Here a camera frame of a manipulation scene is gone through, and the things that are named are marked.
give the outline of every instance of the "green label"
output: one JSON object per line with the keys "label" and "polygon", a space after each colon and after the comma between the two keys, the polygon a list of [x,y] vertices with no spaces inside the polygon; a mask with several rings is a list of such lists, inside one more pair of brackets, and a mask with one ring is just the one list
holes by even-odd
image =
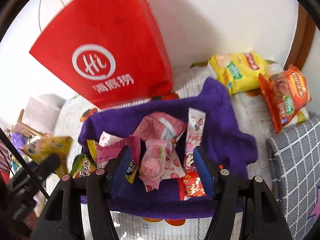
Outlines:
{"label": "green label", "polygon": [[230,71],[231,75],[233,76],[233,79],[242,79],[240,70],[236,67],[233,61],[229,63],[229,65],[227,66],[227,69]]}
{"label": "green label", "polygon": [[294,106],[293,106],[293,101],[291,96],[284,96],[283,97],[283,103],[284,103],[284,109],[285,109],[285,114],[288,116],[294,112]]}

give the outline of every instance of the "red paper bag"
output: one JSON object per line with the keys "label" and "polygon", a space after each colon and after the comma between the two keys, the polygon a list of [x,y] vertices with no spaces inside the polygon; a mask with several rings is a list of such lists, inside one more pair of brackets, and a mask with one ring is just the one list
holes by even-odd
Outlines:
{"label": "red paper bag", "polygon": [[99,108],[172,89],[171,65],[146,0],[74,0],[30,54]]}

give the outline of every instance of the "purple object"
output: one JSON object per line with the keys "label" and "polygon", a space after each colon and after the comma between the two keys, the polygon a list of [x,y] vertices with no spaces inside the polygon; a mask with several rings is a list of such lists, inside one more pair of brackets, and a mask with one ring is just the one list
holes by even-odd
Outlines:
{"label": "purple object", "polygon": [[10,141],[12,142],[13,146],[17,149],[20,155],[24,155],[23,151],[20,150],[23,146],[27,144],[28,138],[24,135],[14,132],[11,135]]}
{"label": "purple object", "polygon": [[[247,178],[246,166],[258,158],[255,138],[239,131],[226,88],[212,78],[205,80],[197,97],[151,101],[94,114],[83,123],[79,143],[86,147],[87,139],[99,141],[103,131],[126,138],[135,131],[143,117],[156,111],[187,123],[189,107],[206,112],[201,142],[204,151],[234,176]],[[181,139],[177,145],[180,160],[183,160],[184,143],[185,140]],[[136,176],[133,184],[128,183],[117,197],[108,201],[108,207],[112,211],[141,217],[188,219],[211,217],[215,202],[207,196],[181,201],[176,179],[162,180],[159,190],[146,192],[142,180]]]}

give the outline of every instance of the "metal bolt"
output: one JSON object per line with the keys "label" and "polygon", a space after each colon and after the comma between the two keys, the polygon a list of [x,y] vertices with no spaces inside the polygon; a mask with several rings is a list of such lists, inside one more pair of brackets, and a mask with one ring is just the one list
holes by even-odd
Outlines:
{"label": "metal bolt", "polygon": [[228,175],[230,174],[230,172],[229,172],[228,170],[226,170],[226,169],[222,169],[222,170],[220,171],[220,173],[221,173],[223,176],[228,176]]}
{"label": "metal bolt", "polygon": [[97,175],[102,175],[102,174],[104,174],[104,169],[97,169],[97,170],[96,170],[96,174],[97,174]]}
{"label": "metal bolt", "polygon": [[260,176],[255,176],[254,180],[259,183],[263,182],[263,178],[261,178]]}
{"label": "metal bolt", "polygon": [[67,180],[69,180],[70,179],[70,175],[63,175],[62,176],[62,180],[63,181],[67,181]]}

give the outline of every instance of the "gray grid-patterned basket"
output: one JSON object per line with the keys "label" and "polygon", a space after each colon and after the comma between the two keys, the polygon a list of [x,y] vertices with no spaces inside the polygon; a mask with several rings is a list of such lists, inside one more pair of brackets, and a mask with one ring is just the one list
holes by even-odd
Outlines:
{"label": "gray grid-patterned basket", "polygon": [[310,215],[318,201],[320,186],[319,144],[317,117],[267,139],[274,196],[293,240],[302,239],[315,223],[315,216]]}

